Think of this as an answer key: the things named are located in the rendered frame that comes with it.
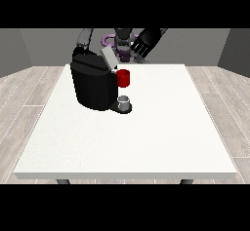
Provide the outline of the black coffee machine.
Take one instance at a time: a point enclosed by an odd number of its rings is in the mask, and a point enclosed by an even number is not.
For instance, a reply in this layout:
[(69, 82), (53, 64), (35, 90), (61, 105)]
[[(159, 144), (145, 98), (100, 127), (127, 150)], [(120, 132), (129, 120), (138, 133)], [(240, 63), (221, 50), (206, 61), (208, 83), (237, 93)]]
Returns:
[(71, 76), (77, 100), (83, 106), (106, 111), (108, 109), (120, 114), (132, 111), (132, 104), (126, 111), (118, 109), (116, 67), (110, 70), (102, 56), (89, 51), (88, 55), (72, 54), (70, 64)]

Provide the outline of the red pod holder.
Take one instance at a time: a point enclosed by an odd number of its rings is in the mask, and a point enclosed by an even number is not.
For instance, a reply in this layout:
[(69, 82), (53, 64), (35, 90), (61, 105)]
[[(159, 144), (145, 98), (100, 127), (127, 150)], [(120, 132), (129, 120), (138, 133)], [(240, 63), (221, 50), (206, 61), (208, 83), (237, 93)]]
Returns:
[(116, 72), (117, 86), (120, 88), (126, 88), (130, 85), (130, 71), (127, 69), (119, 69)]

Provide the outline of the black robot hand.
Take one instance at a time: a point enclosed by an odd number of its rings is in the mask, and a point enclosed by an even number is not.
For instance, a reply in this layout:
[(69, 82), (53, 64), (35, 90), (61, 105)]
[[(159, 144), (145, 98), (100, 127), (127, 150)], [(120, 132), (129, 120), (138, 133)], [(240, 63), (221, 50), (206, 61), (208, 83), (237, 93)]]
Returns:
[(145, 58), (166, 31), (166, 28), (145, 28), (131, 46), (131, 50), (135, 55)]
[(88, 55), (89, 49), (85, 49), (83, 46), (76, 46), (74, 49), (75, 54)]

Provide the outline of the small grey cup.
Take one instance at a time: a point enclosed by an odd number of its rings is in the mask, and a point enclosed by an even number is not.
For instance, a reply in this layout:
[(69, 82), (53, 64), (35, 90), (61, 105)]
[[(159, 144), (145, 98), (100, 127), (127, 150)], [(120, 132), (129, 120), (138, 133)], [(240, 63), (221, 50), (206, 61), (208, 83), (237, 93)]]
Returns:
[(118, 109), (121, 111), (126, 111), (130, 107), (130, 99), (127, 96), (120, 96), (117, 99)]

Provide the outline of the pale grey machine lid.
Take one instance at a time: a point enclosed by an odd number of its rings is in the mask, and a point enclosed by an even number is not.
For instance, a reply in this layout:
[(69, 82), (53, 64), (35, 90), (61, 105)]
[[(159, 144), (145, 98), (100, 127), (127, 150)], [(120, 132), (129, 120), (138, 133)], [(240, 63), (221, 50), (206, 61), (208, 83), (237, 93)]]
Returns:
[(112, 48), (110, 46), (106, 46), (101, 49), (101, 55), (103, 56), (108, 68), (113, 70), (117, 64), (119, 63), (118, 59), (116, 58)]

